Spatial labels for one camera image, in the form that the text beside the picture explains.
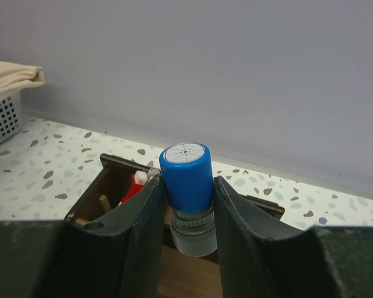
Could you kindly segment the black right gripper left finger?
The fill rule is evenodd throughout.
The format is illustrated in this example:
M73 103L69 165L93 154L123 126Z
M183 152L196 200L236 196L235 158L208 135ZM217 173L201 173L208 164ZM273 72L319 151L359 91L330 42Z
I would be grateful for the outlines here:
M156 297L165 210L156 175L83 227L0 221L0 297Z

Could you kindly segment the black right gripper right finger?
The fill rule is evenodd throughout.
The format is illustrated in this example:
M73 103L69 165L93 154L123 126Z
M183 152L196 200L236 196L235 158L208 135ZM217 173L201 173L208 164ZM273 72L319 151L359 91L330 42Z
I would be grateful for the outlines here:
M224 297L373 297L373 227L291 227L214 180Z

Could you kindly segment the brown wooden desk organizer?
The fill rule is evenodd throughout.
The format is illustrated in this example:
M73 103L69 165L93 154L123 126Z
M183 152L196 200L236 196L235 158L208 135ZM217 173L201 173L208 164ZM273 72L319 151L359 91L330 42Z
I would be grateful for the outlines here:
M117 207L131 187L136 171L148 172L150 166L141 165L114 155L100 156L103 169L87 190L68 211L65 220L79 226L92 222ZM181 254L170 233L172 211L166 210L162 246L141 281L132 282L131 297L222 297L218 254L201 258Z

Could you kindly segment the red white marker pen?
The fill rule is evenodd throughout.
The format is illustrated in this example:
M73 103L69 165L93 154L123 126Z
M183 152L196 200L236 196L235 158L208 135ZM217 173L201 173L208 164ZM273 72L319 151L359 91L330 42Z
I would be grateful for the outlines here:
M136 171L134 174L131 174L130 178L127 180L127 183L123 187L122 197L119 205L125 203L130 198L135 196L144 187L147 180L147 173L144 171Z

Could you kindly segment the blue grey stamp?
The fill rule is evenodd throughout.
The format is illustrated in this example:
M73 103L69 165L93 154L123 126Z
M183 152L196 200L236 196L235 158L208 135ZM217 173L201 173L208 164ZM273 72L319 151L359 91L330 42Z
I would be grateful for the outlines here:
M170 231L176 248L192 257L216 251L210 150L201 143L179 143L160 154L159 164L172 209Z

